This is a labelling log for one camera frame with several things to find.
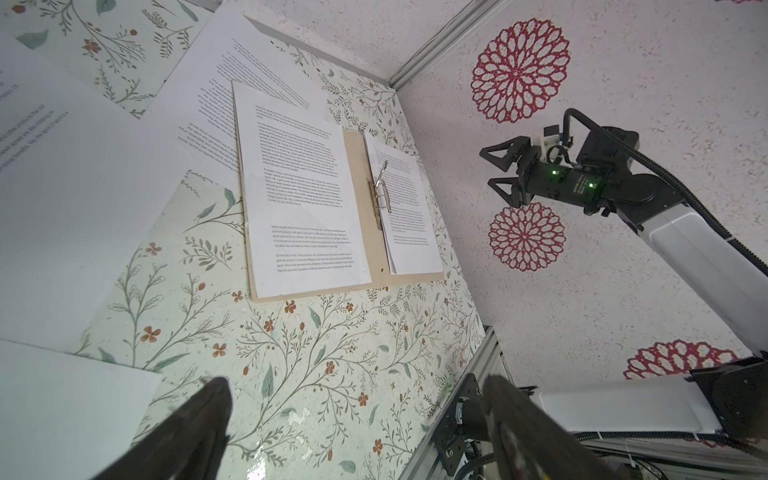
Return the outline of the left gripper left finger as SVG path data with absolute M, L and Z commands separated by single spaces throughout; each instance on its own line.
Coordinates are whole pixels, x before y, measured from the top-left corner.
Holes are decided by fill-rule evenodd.
M 229 440 L 233 398 L 224 377 L 208 381 L 98 479 L 215 479 Z

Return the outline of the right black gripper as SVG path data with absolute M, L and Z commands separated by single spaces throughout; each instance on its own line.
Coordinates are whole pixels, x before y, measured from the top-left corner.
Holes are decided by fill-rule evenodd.
M 581 207 L 586 215 L 612 212 L 619 203 L 639 204 L 639 186 L 629 170 L 631 158 L 618 149 L 582 149 L 577 166 L 542 161 L 527 136 L 482 148 L 479 156 L 500 169 L 515 168 L 519 177 L 492 178 L 487 185 L 508 206 L 528 205 L 528 197 L 546 197 Z

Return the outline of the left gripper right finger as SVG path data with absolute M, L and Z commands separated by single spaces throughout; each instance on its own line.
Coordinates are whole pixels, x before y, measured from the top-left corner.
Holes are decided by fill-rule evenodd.
M 481 409 L 501 479 L 619 477 L 502 376 L 485 379 Z

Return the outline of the brown cardboard folder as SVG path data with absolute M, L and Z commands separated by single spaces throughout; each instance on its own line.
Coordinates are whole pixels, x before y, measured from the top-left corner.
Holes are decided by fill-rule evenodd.
M 238 154 L 254 301 L 442 279 L 390 270 L 361 134 L 259 123 L 238 131 Z

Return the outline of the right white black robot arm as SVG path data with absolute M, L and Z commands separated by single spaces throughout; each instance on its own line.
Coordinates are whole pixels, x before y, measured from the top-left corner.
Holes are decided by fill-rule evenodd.
M 581 441 L 688 439 L 767 456 L 767 266 L 631 130 L 566 110 L 534 143 L 518 136 L 480 156 L 502 171 L 489 186 L 516 213 L 537 197 L 616 216 L 664 260 L 749 349 L 674 375 L 525 394 Z

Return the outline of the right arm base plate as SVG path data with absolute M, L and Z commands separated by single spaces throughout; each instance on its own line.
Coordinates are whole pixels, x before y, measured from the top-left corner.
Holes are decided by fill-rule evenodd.
M 475 374 L 468 373 L 459 382 L 437 422 L 432 436 L 440 463 L 449 476 L 459 469 L 473 441 L 487 442 L 489 435 L 482 412 L 482 394 Z

